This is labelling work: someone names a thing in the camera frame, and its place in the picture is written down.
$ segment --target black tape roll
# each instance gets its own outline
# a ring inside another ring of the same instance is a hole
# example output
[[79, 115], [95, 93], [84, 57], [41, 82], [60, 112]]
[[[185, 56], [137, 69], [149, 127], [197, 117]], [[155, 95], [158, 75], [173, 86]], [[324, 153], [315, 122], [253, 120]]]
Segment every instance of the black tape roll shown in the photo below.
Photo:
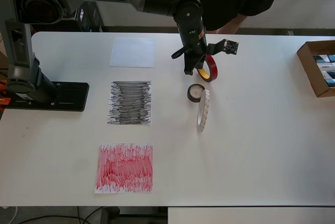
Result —
[[201, 84], [192, 84], [187, 90], [187, 97], [193, 103], [199, 103], [205, 88]]

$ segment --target red tape roll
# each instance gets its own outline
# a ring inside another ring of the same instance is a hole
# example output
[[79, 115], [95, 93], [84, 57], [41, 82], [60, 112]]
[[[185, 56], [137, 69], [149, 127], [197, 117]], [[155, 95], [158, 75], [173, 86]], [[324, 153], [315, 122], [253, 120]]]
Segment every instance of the red tape roll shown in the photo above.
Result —
[[209, 73], [207, 73], [207, 71], [204, 68], [197, 71], [204, 81], [211, 82], [218, 77], [218, 68], [216, 67], [216, 63], [211, 55], [206, 56], [205, 62], [208, 65]]

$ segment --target paper sheet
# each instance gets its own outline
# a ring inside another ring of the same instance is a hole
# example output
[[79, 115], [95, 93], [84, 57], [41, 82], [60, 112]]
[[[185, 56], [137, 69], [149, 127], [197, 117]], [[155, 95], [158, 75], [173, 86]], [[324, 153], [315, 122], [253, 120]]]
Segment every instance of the paper sheet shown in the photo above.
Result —
[[99, 149], [95, 193], [152, 191], [151, 144], [109, 144]]
[[148, 125], [151, 121], [151, 82], [114, 81], [111, 83], [108, 124]]
[[154, 57], [154, 39], [117, 37], [114, 40], [109, 66], [152, 68]]

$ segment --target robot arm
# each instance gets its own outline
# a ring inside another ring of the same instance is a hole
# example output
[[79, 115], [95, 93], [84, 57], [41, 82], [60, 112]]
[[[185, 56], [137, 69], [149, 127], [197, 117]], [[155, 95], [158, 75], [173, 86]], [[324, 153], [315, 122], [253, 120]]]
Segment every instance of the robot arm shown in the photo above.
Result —
[[29, 24], [57, 23], [65, 10], [72, 13], [84, 1], [130, 3], [141, 12], [173, 16], [183, 48], [172, 58], [184, 54], [185, 74], [192, 75], [194, 68], [201, 69], [206, 54], [236, 54], [237, 48], [227, 51], [227, 42], [219, 49], [207, 46], [199, 0], [0, 0], [0, 32], [9, 59], [6, 86], [10, 91], [39, 103], [49, 103], [57, 97], [57, 89], [42, 73], [32, 51]]

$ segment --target white tape roll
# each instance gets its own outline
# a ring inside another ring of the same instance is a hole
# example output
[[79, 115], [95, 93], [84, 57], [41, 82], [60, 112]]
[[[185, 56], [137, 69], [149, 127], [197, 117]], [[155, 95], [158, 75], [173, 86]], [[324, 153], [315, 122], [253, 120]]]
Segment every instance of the white tape roll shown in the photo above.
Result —
[[198, 111], [198, 121], [197, 121], [197, 130], [199, 132], [203, 132], [207, 120], [209, 109], [209, 90], [203, 90], [203, 94], [201, 96], [201, 100], [199, 103], [199, 111]]

